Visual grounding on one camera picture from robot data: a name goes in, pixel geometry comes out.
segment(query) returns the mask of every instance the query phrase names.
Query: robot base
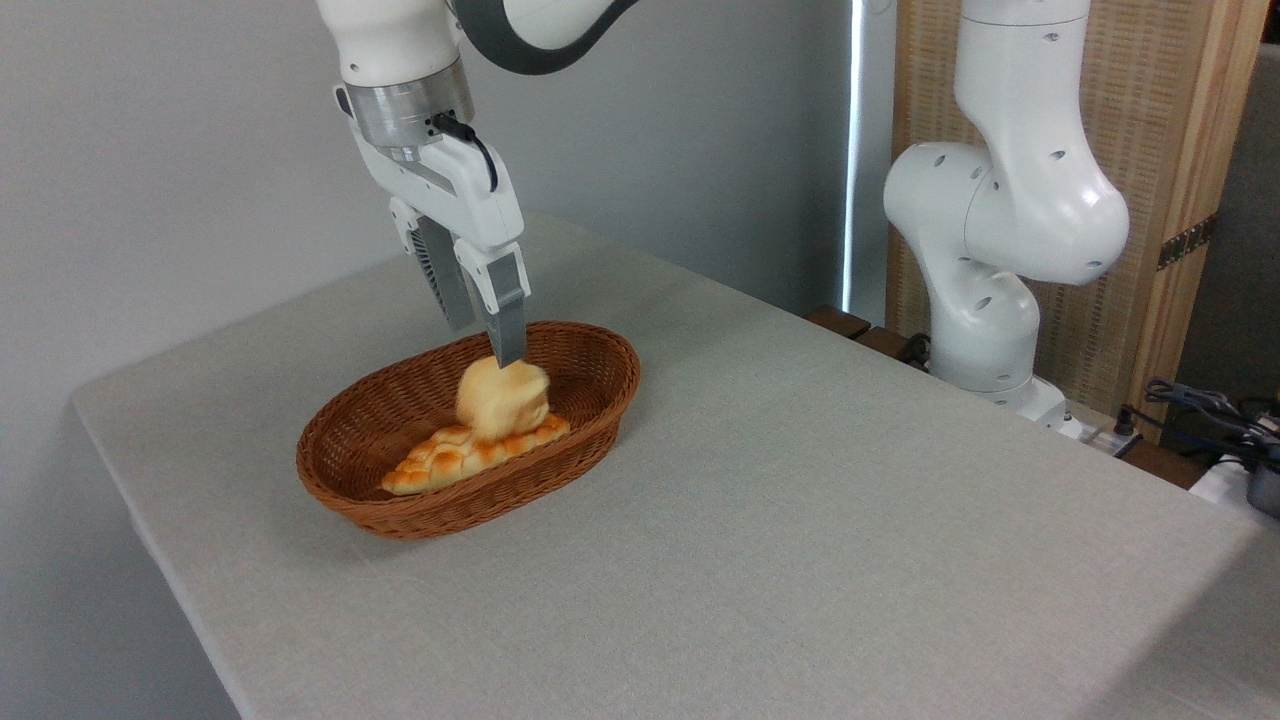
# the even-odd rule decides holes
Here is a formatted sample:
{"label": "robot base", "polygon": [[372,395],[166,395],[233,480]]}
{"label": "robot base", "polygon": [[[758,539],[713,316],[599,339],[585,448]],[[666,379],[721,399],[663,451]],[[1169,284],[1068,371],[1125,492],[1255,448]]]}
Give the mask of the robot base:
{"label": "robot base", "polygon": [[1084,432],[1080,421],[1066,411],[1066,397],[1062,396],[1062,391],[1036,375],[1014,389],[975,392],[974,395],[1007,407],[1023,418],[1051,430],[1057,430],[1071,439],[1080,439],[1080,434]]}

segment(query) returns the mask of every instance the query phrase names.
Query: woven wall panel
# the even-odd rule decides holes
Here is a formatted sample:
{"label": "woven wall panel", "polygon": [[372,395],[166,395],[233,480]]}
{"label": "woven wall panel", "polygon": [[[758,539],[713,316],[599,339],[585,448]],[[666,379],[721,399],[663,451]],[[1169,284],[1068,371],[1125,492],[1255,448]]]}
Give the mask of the woven wall panel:
{"label": "woven wall panel", "polygon": [[[1028,284],[1042,315],[1037,374],[1102,411],[1115,410],[1132,373],[1206,14],[1203,0],[1093,1],[1082,114],[1098,164],[1129,202],[1129,243],[1094,284]],[[895,150],[929,140],[980,143],[952,95],[960,1],[905,0],[899,23]],[[924,282],[900,238],[890,249],[888,284],[890,328],[927,331]]]}

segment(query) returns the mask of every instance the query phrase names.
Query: white wall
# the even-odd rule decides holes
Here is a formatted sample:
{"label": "white wall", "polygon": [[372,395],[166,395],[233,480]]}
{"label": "white wall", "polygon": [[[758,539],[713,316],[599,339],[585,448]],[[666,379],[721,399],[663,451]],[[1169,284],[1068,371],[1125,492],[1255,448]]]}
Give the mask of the white wall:
{"label": "white wall", "polygon": [[[476,126],[526,210],[804,311],[836,293],[847,17],[645,0],[559,76],[468,51]],[[0,717],[230,717],[68,397],[392,258],[385,197],[307,1],[0,18]]]}

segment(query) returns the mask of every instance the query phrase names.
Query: bread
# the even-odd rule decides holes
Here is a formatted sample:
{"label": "bread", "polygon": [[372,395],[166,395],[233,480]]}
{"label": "bread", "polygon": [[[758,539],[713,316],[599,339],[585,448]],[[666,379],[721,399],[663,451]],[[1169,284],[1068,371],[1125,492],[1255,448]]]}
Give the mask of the bread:
{"label": "bread", "polygon": [[393,495],[440,489],[563,437],[568,429],[568,421],[552,413],[534,432],[497,442],[480,439],[471,428],[452,425],[410,450],[408,457],[387,473],[381,487]]}
{"label": "bread", "polygon": [[534,432],[549,411],[549,386],[547,373],[524,360],[506,368],[493,356],[476,360],[458,384],[458,421],[490,442]]}
{"label": "bread", "polygon": [[550,382],[540,368],[493,356],[462,374],[457,416],[462,425],[436,430],[383,478],[383,489],[412,495],[448,487],[568,433],[547,401]]}

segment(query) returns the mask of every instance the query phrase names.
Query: bread roll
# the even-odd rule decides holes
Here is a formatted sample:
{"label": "bread roll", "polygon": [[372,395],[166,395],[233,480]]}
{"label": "bread roll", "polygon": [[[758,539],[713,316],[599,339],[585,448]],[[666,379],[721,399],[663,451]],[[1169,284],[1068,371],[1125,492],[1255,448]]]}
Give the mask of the bread roll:
{"label": "bread roll", "polygon": [[524,360],[506,368],[493,356],[477,360],[458,384],[458,421],[488,442],[532,432],[547,419],[549,386],[547,373]]}

